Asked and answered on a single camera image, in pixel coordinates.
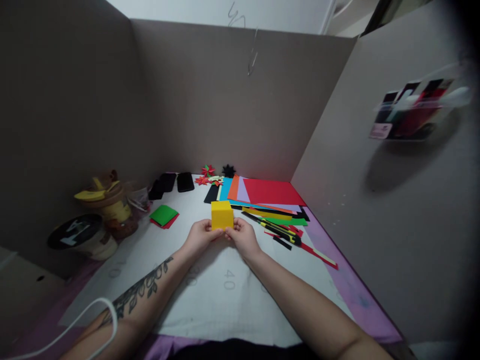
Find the tattoo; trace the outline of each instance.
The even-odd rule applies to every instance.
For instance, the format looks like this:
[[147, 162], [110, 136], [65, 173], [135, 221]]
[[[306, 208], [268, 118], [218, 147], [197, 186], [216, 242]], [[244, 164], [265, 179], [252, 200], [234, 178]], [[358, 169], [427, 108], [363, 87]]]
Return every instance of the tattoo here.
[[[126, 307], [128, 306], [128, 313], [130, 314], [132, 310], [137, 305], [138, 297], [143, 298], [145, 295], [145, 290], [147, 289], [146, 298], [148, 299], [153, 293], [157, 292], [157, 280], [162, 277], [162, 272], [167, 273], [169, 267], [168, 263], [171, 262], [174, 258], [169, 257], [159, 266], [150, 271], [145, 277], [137, 281], [131, 288], [125, 291], [120, 295], [114, 302], [113, 307], [115, 308], [116, 316], [118, 320], [122, 319], [125, 316]], [[98, 328], [112, 322], [112, 314], [107, 309], [106, 314]]]

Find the white cable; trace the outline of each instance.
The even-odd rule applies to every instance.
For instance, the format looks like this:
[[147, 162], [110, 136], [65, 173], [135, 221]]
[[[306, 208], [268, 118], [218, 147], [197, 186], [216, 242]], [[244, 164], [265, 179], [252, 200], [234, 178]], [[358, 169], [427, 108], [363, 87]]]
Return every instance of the white cable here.
[[78, 315], [78, 317], [70, 324], [69, 327], [67, 327], [65, 329], [64, 332], [62, 332], [55, 340], [53, 340], [50, 344], [48, 344], [47, 346], [45, 346], [44, 348], [40, 349], [40, 350], [37, 350], [37, 351], [34, 351], [34, 352], [30, 352], [28, 354], [25, 354], [25, 355], [20, 355], [20, 356], [14, 356], [14, 357], [8, 357], [8, 358], [5, 358], [5, 359], [2, 359], [2, 360], [22, 360], [22, 359], [28, 359], [28, 358], [32, 358], [34, 356], [37, 356], [41, 353], [43, 353], [44, 351], [46, 351], [47, 349], [51, 348], [53, 345], [55, 345], [55, 343], [60, 340], [66, 333], [68, 333], [68, 331], [75, 325], [75, 323], [80, 320], [80, 318], [85, 314], [85, 312], [87, 312], [88, 309], [90, 309], [90, 307], [95, 304], [95, 303], [105, 303], [106, 306], [108, 307], [108, 310], [110, 310], [110, 313], [111, 313], [111, 322], [112, 322], [112, 325], [113, 325], [113, 329], [112, 329], [112, 332], [111, 332], [111, 337], [110, 339], [108, 339], [108, 341], [106, 343], [104, 343], [97, 351], [95, 351], [92, 355], [90, 355], [89, 357], [87, 357], [86, 360], [91, 360], [93, 358], [95, 358], [96, 356], [98, 356], [111, 342], [112, 340], [114, 339], [115, 335], [117, 334], [117, 328], [118, 328], [118, 319], [117, 319], [117, 312], [115, 311], [115, 308], [114, 308], [114, 305], [112, 304], [112, 302], [104, 297], [99, 297], [98, 299], [94, 300], [91, 302], [90, 305], [88, 305], [85, 310], [83, 310], [81, 312], [80, 315]]
[[348, 4], [346, 4], [344, 7], [342, 7], [339, 12], [337, 12], [336, 14], [333, 14], [333, 19], [335, 19], [338, 15], [340, 15], [341, 13], [343, 13], [343, 12], [350, 6], [350, 4], [351, 4], [353, 1], [354, 1], [354, 0], [350, 0], [350, 1], [348, 2]]

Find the smartphone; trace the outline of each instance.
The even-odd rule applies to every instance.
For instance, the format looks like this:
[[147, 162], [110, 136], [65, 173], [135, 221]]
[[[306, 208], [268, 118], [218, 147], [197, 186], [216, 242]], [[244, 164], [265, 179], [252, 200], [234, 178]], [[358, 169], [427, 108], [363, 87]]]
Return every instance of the smartphone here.
[[194, 180], [192, 179], [191, 172], [182, 172], [178, 174], [176, 178], [176, 184], [179, 193], [185, 193], [187, 191], [192, 191], [193, 189], [195, 189]]

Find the cardboard wall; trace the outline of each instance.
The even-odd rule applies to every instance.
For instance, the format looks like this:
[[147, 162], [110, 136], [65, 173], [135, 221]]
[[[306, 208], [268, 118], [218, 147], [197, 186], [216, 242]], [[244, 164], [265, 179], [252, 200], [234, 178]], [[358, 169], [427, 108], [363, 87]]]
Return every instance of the cardboard wall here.
[[132, 20], [164, 167], [290, 181], [354, 39]]
[[108, 2], [0, 7], [0, 246], [65, 278], [84, 258], [49, 250], [48, 235], [85, 212], [73, 195], [91, 175], [161, 174], [158, 125], [130, 21]]
[[425, 143], [369, 133], [386, 92], [466, 50], [449, 13], [433, 1], [359, 39], [292, 179], [411, 343], [457, 338], [470, 313], [476, 105], [452, 111]]

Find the black lid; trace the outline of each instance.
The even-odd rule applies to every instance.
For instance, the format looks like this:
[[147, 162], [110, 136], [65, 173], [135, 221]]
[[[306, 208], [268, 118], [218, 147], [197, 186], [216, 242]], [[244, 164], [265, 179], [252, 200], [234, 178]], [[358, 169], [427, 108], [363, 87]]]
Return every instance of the black lid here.
[[98, 214], [75, 217], [57, 227], [48, 237], [47, 244], [55, 250], [74, 248], [90, 240], [102, 227], [102, 221]]

